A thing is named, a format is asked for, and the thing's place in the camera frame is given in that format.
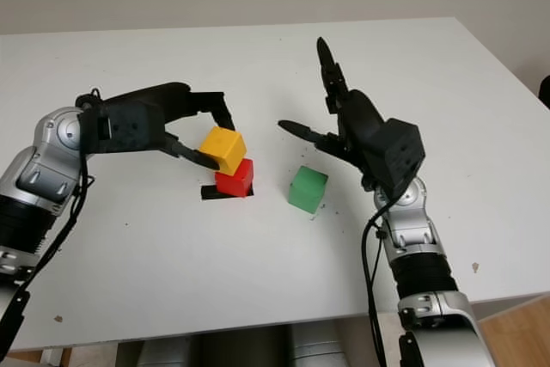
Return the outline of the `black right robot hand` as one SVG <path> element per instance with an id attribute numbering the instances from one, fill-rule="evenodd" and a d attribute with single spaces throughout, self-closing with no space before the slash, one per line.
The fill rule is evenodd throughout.
<path id="1" fill-rule="evenodd" d="M 337 116 L 338 132 L 321 134 L 296 121 L 281 119 L 278 126 L 288 133 L 310 142 L 328 155 L 348 162 L 362 174 L 361 186 L 367 192 L 376 189 L 377 179 L 366 160 L 366 142 L 383 124 L 371 100 L 357 89 L 349 89 L 339 63 L 327 42 L 316 41 L 316 50 L 321 67 L 321 79 L 326 90 L 325 102 L 330 114 Z"/>

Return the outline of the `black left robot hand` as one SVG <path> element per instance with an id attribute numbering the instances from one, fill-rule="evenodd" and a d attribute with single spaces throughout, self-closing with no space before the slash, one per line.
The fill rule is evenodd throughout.
<path id="1" fill-rule="evenodd" d="M 231 113 L 224 99 L 224 92 L 192 92 L 186 83 L 171 82 L 135 90 L 103 101 L 105 105 L 124 105 L 129 102 L 141 102 L 158 107 L 165 124 L 196 116 L 199 113 L 210 113 L 217 126 L 235 130 Z M 198 150 L 186 147 L 175 135 L 168 132 L 165 133 L 165 143 L 159 151 L 170 156 L 183 157 L 214 171 L 221 169 L 220 161 L 215 161 L 213 156 L 207 156 Z"/>

